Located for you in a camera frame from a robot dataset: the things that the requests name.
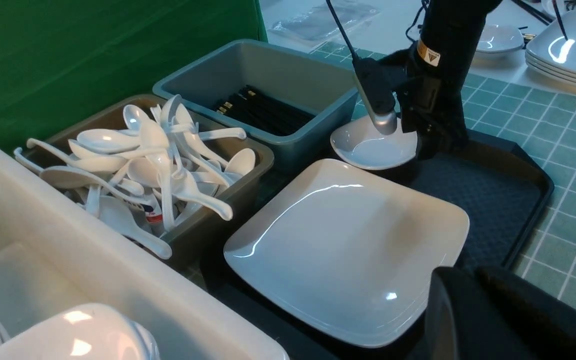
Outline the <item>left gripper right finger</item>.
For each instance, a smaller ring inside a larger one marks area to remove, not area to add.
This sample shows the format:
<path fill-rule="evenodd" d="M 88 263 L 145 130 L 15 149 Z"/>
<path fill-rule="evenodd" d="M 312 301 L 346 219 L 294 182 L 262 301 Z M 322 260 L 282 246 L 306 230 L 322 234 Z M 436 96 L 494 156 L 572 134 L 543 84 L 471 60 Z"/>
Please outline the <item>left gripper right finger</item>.
<path fill-rule="evenodd" d="M 538 359 L 576 360 L 576 309 L 503 268 L 481 266 L 474 276 Z"/>

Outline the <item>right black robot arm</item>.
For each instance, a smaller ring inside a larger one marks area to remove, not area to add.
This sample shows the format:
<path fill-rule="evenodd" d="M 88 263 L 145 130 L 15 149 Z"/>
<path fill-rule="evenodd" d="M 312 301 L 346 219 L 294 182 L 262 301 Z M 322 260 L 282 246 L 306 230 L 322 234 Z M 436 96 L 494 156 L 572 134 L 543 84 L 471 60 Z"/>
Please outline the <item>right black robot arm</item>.
<path fill-rule="evenodd" d="M 419 39 L 382 59 L 354 55 L 356 86 L 375 129 L 418 138 L 416 158 L 469 143 L 462 88 L 498 0 L 432 0 Z"/>

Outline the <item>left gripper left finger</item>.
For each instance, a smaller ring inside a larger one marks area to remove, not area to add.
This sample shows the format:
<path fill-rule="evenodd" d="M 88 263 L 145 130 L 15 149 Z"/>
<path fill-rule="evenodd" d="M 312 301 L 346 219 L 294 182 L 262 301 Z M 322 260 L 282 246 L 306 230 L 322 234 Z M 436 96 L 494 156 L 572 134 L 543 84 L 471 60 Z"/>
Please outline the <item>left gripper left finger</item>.
<path fill-rule="evenodd" d="M 425 339 L 432 360 L 532 360 L 533 351 L 508 326 L 470 275 L 438 267 L 430 276 Z"/>

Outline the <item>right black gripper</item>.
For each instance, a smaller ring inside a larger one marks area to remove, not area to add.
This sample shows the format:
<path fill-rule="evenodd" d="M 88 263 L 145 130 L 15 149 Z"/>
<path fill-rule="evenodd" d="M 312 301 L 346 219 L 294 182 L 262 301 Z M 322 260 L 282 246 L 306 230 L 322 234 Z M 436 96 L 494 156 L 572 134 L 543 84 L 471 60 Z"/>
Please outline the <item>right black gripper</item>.
<path fill-rule="evenodd" d="M 416 132 L 419 160 L 466 148 L 469 135 L 461 91 L 414 42 L 382 59 L 353 55 L 356 87 L 378 133 Z"/>

